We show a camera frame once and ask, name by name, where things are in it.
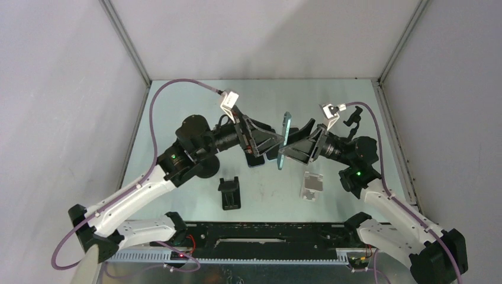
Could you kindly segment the light blue phone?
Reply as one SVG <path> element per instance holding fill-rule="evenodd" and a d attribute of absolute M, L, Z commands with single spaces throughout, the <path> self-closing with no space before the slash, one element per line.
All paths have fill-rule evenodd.
<path fill-rule="evenodd" d="M 278 150 L 271 150 L 271 151 L 269 151 L 269 152 L 266 153 L 266 158 L 269 161 L 276 160 L 277 157 L 278 157 Z"/>

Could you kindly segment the black gooseneck phone stand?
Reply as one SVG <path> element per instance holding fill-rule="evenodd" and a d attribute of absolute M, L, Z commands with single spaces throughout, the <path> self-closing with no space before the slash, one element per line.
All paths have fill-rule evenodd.
<path fill-rule="evenodd" d="M 350 117 L 346 121 L 343 121 L 344 125 L 347 127 L 351 127 L 355 124 L 355 127 L 350 130 L 349 135 L 347 136 L 349 141 L 352 140 L 358 132 L 361 121 L 361 113 L 363 111 L 363 109 L 359 106 L 356 106 L 355 108 L 356 110 L 350 115 Z"/>

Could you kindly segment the black round-base phone stand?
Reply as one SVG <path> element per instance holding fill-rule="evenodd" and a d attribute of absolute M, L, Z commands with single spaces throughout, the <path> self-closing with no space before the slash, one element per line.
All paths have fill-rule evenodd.
<path fill-rule="evenodd" d="M 201 179 L 208 179 L 215 176 L 220 170 L 220 161 L 218 157 L 213 156 L 203 160 L 196 176 Z"/>

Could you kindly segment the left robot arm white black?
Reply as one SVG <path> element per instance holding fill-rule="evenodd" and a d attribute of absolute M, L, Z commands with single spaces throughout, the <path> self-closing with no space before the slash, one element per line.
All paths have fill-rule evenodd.
<path fill-rule="evenodd" d="M 168 242 L 181 246 L 187 226 L 177 212 L 154 220 L 130 217 L 156 198 L 197 176 L 207 179 L 219 171 L 217 153 L 241 145 L 245 153 L 262 157 L 284 141 L 270 126 L 243 115 L 211 129 L 202 115 L 191 115 L 175 131 L 175 142 L 154 159 L 146 173 L 100 203 L 68 211 L 84 251 L 98 248 L 98 263 L 116 252 L 144 243 Z"/>

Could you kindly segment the teal phone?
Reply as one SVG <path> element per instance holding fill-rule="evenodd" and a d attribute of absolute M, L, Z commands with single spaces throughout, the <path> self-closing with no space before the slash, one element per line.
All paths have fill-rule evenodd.
<path fill-rule="evenodd" d="M 291 120 L 292 120 L 292 115 L 288 111 L 286 111 L 284 113 L 282 122 L 282 136 L 284 139 L 283 142 L 279 145 L 278 156 L 276 159 L 278 170 L 282 170 L 284 167 L 285 156 L 282 153 L 282 149 L 287 145 L 288 142 L 289 132 L 291 129 Z"/>

